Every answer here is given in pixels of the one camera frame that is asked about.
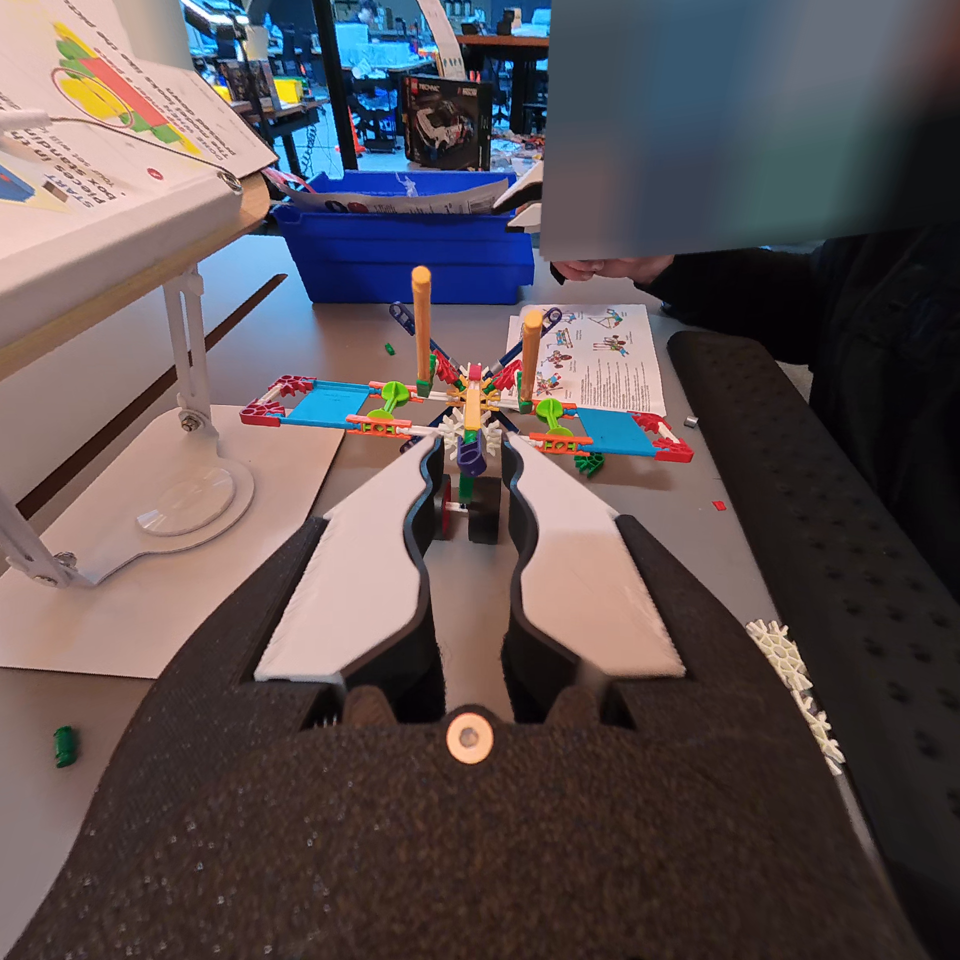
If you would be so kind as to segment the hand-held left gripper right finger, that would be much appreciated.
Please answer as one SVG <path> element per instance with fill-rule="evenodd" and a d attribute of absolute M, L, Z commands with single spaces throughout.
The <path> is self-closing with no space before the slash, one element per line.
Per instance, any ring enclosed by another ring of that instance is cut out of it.
<path fill-rule="evenodd" d="M 621 531 L 628 517 L 518 437 L 504 444 L 502 478 L 518 554 L 501 650 L 514 719 L 543 722 L 576 684 L 603 700 L 614 681 L 683 678 Z"/>

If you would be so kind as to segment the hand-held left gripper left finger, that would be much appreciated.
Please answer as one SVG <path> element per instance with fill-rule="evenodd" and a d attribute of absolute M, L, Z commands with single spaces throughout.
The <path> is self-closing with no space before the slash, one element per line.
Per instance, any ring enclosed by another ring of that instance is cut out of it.
<path fill-rule="evenodd" d="M 445 684 L 424 555 L 443 479 L 438 434 L 330 509 L 317 545 L 253 672 L 264 692 L 298 697 L 300 716 L 375 687 L 402 723 L 445 713 Z"/>

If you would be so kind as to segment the yellow plastic rod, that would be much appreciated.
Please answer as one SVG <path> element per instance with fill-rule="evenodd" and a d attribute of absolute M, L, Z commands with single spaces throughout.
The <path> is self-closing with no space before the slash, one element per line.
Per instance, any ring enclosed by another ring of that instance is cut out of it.
<path fill-rule="evenodd" d="M 431 273 L 426 266 L 416 266 L 412 270 L 412 292 L 417 366 L 416 392 L 420 397 L 426 398 L 431 393 L 433 382 L 431 372 L 433 353 L 430 345 Z"/>
<path fill-rule="evenodd" d="M 528 309 L 522 317 L 521 329 L 521 381 L 518 399 L 521 407 L 529 407 L 536 389 L 536 369 L 539 362 L 540 343 L 545 321 L 544 311 L 538 307 Z"/>

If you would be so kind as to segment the colourful construction toy plane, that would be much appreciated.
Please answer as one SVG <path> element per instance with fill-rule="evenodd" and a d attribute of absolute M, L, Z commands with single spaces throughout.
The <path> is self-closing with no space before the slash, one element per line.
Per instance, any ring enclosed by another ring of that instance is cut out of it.
<path fill-rule="evenodd" d="M 390 316 L 415 338 L 414 310 L 395 302 Z M 434 493 L 435 539 L 448 536 L 454 513 L 467 517 L 467 535 L 478 545 L 498 542 L 501 479 L 489 467 L 501 451 L 504 434 L 530 442 L 554 456 L 583 451 L 689 463 L 693 450 L 658 414 L 581 407 L 546 395 L 522 407 L 522 321 L 516 345 L 492 366 L 457 365 L 430 340 L 432 390 L 417 393 L 417 383 L 323 381 L 286 375 L 246 405 L 241 422 L 249 426 L 283 425 L 340 429 L 347 434 L 403 440 L 408 450 L 431 431 L 443 438 L 447 457 L 457 467 L 458 486 L 442 474 Z"/>

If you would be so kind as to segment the person's right forearm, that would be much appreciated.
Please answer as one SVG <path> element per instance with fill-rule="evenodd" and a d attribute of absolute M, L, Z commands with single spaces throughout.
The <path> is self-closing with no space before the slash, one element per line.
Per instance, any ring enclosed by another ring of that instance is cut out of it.
<path fill-rule="evenodd" d="M 825 312 L 820 253 L 744 248 L 684 254 L 637 288 L 686 325 L 750 338 L 777 361 L 810 365 Z"/>

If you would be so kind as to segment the person's right hand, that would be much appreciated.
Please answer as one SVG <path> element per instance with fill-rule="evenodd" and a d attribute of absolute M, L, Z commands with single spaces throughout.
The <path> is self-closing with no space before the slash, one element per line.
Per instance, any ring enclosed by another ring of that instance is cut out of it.
<path fill-rule="evenodd" d="M 593 278 L 629 280 L 646 287 L 672 264 L 674 255 L 621 259 L 552 261 L 551 272 L 563 281 L 587 282 Z"/>

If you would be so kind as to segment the black toy box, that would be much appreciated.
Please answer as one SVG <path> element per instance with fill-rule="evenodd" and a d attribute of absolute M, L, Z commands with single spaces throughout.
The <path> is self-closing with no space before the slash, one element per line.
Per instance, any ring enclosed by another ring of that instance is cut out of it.
<path fill-rule="evenodd" d="M 407 76 L 402 78 L 401 100 L 408 161 L 439 170 L 490 170 L 489 82 Z"/>

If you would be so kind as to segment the blue plastic bin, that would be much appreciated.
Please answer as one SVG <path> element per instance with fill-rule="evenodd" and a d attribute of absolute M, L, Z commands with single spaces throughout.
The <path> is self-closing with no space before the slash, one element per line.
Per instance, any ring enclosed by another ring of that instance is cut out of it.
<path fill-rule="evenodd" d="M 315 304 L 410 304 L 421 265 L 435 304 L 513 305 L 534 282 L 531 240 L 507 214 L 325 213 L 291 198 L 272 213 Z"/>

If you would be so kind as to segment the clear plastic bag red header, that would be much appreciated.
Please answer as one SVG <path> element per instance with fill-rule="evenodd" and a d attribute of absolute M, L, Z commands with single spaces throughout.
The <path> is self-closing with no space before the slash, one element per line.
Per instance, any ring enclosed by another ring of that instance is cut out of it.
<path fill-rule="evenodd" d="M 273 168 L 264 175 L 301 210 L 360 214 L 490 214 L 516 180 L 469 171 L 345 171 L 311 183 Z"/>

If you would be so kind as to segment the toy instruction booklet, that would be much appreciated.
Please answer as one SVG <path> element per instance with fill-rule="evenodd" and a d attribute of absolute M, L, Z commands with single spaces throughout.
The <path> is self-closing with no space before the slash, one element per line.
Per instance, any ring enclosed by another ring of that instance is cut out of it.
<path fill-rule="evenodd" d="M 542 338 L 534 402 L 546 396 L 581 407 L 666 415 L 647 309 L 641 304 L 561 306 Z"/>

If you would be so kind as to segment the wooden and white book stand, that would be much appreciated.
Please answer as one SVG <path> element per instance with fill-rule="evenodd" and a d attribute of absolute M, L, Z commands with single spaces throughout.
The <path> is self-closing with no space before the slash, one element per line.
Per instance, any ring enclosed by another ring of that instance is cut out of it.
<path fill-rule="evenodd" d="M 39 536 L 2 492 L 2 667 L 155 679 L 306 519 L 343 437 L 210 404 L 196 262 L 163 266 L 177 403 Z"/>

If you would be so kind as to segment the black pole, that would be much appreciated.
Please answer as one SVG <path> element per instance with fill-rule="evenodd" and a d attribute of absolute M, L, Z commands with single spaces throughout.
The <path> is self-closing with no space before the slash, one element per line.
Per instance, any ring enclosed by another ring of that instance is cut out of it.
<path fill-rule="evenodd" d="M 345 171 L 355 171 L 358 169 L 358 164 L 354 146 L 354 127 L 344 84 L 332 3 L 312 1 L 312 6 L 342 167 Z"/>

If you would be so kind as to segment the black perforated pad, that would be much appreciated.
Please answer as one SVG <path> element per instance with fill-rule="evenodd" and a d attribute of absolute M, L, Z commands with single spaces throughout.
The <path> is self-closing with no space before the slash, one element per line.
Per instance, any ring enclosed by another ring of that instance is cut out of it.
<path fill-rule="evenodd" d="M 667 349 L 894 891 L 958 958 L 958 605 L 759 343 Z"/>

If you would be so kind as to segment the printed instruction sheet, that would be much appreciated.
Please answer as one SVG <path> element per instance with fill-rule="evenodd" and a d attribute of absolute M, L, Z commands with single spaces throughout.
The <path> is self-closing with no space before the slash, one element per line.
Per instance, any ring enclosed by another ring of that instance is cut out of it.
<path fill-rule="evenodd" d="M 195 71 L 179 2 L 1 4 L 3 284 L 165 222 L 202 232 L 276 156 Z"/>

